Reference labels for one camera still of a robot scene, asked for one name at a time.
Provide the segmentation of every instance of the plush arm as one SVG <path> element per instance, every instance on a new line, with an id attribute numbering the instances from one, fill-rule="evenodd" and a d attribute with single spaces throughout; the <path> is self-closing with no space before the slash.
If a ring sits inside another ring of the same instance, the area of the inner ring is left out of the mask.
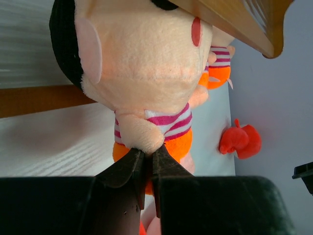
<path id="1" fill-rule="evenodd" d="M 164 143 L 164 135 L 153 123 L 134 114 L 116 114 L 120 134 L 127 148 L 137 148 L 150 155 Z"/>

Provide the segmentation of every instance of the plush ear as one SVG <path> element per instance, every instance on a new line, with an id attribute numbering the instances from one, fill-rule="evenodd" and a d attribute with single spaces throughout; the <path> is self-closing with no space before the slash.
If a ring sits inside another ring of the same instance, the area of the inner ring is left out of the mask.
<path id="1" fill-rule="evenodd" d="M 86 18 L 75 20 L 78 53 L 84 74 L 97 84 L 102 73 L 102 49 L 97 30 Z"/>

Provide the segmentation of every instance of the plush doll head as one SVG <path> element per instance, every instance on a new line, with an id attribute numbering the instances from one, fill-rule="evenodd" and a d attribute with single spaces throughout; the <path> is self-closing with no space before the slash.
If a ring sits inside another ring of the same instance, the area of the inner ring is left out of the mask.
<path id="1" fill-rule="evenodd" d="M 50 28 L 61 69 L 114 111 L 180 111 L 212 39 L 212 26 L 166 0 L 56 0 Z"/>

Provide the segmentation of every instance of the black plastic piece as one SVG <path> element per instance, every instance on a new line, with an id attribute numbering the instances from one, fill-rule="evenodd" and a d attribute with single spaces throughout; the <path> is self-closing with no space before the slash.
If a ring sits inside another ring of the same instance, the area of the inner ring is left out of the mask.
<path id="1" fill-rule="evenodd" d="M 152 182 L 156 203 L 156 216 L 160 218 L 160 184 L 159 181 L 163 177 L 174 176 L 189 176 L 193 177 L 184 167 L 182 167 L 172 156 L 168 153 L 166 147 L 163 145 L 152 156 Z"/>
<path id="2" fill-rule="evenodd" d="M 95 177 L 0 179 L 0 234 L 138 235 L 143 160 L 131 150 Z"/>
<path id="3" fill-rule="evenodd" d="M 277 188 L 259 177 L 159 179 L 162 235 L 294 235 Z"/>
<path id="4" fill-rule="evenodd" d="M 295 167 L 292 178 L 301 178 L 309 193 L 313 195 L 313 162 Z"/>
<path id="5" fill-rule="evenodd" d="M 277 188 L 259 177 L 194 177 L 162 146 L 132 149 L 95 177 L 0 179 L 0 235 L 138 235 L 152 177 L 162 234 L 294 235 Z"/>

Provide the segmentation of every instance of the orange plush toy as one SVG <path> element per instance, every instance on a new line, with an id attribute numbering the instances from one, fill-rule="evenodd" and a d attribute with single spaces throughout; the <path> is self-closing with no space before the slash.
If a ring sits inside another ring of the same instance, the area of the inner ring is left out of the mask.
<path id="1" fill-rule="evenodd" d="M 213 90 L 228 82 L 233 88 L 230 80 L 230 60 L 235 54 L 235 47 L 229 44 L 235 39 L 229 34 L 213 27 L 212 46 L 209 59 L 199 81 L 199 85 Z"/>
<path id="2" fill-rule="evenodd" d="M 247 159 L 258 154 L 262 147 L 262 139 L 258 131 L 251 125 L 240 127 L 235 119 L 235 127 L 228 128 L 222 135 L 219 150 L 222 154 L 237 153 L 239 159 Z"/>

